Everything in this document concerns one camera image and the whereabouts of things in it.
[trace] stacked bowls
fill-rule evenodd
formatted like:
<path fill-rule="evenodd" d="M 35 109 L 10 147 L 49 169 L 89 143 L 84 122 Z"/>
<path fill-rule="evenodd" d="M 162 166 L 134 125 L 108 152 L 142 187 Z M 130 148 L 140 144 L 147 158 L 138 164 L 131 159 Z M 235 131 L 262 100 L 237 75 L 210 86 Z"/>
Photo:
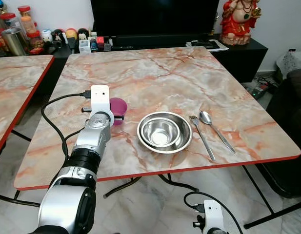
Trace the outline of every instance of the stacked bowls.
<path fill-rule="evenodd" d="M 172 112 L 148 114 L 137 126 L 137 136 L 141 143 L 161 154 L 174 154 L 185 149 L 192 135 L 189 123 Z"/>

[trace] metal spoon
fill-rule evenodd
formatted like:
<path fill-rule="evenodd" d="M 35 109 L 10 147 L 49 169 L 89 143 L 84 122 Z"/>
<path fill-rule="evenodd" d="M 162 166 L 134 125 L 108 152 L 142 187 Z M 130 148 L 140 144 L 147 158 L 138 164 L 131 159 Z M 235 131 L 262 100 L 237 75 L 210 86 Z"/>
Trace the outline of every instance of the metal spoon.
<path fill-rule="evenodd" d="M 228 143 L 228 141 L 222 135 L 222 133 L 220 133 L 219 130 L 212 124 L 212 119 L 206 111 L 199 112 L 199 119 L 201 120 L 201 122 L 203 122 L 205 124 L 209 124 L 213 128 L 213 130 L 216 131 L 216 133 L 219 135 L 219 137 L 221 138 L 223 143 L 227 146 L 227 148 L 230 149 L 233 153 L 236 153 L 234 148 Z"/>

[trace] fork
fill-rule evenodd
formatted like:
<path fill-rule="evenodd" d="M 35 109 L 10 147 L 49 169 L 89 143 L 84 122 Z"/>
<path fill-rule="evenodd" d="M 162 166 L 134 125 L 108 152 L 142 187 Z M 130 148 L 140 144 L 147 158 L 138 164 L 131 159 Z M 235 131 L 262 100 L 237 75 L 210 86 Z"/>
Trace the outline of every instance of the fork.
<path fill-rule="evenodd" d="M 208 151 L 208 153 L 209 153 L 209 155 L 210 155 L 210 158 L 212 159 L 212 161 L 215 161 L 215 157 L 214 157 L 214 155 L 213 155 L 212 150 L 210 149 L 210 147 L 209 147 L 209 145 L 208 145 L 207 140 L 204 138 L 204 136 L 202 135 L 202 133 L 200 132 L 200 130 L 199 130 L 199 128 L 198 128 L 199 119 L 198 119 L 196 116 L 190 116 L 189 118 L 191 119 L 191 121 L 192 121 L 192 122 L 194 123 L 194 125 L 196 126 L 196 128 L 197 128 L 197 130 L 198 130 L 198 132 L 199 132 L 199 135 L 200 135 L 200 137 L 201 137 L 201 139 L 202 139 L 202 141 L 203 141 L 203 143 L 204 143 L 204 145 L 205 145 L 205 147 L 206 147 L 206 149 L 207 149 L 207 151 Z"/>

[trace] white bracket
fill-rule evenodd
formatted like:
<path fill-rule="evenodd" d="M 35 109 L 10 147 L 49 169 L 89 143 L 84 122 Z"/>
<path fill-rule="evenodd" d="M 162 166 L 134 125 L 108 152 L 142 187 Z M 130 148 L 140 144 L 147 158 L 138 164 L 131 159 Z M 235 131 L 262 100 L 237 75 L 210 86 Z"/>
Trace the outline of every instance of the white bracket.
<path fill-rule="evenodd" d="M 90 117 L 97 112 L 105 112 L 110 116 L 110 127 L 115 121 L 115 117 L 110 110 L 109 87 L 108 85 L 91 86 L 91 108 Z"/>
<path fill-rule="evenodd" d="M 219 228 L 224 231 L 221 205 L 215 200 L 204 200 L 203 206 L 205 212 L 205 227 L 202 234 L 207 234 L 211 228 Z"/>

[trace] plastic cup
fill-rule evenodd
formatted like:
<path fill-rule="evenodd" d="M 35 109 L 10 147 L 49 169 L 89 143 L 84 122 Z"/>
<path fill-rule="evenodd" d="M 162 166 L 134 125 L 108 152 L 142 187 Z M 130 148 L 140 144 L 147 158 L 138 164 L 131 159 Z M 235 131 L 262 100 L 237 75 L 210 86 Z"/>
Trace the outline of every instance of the plastic cup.
<path fill-rule="evenodd" d="M 118 97 L 113 97 L 110 99 L 110 109 L 114 116 L 124 116 L 127 110 L 126 102 Z M 123 120 L 115 120 L 114 125 L 120 125 Z"/>

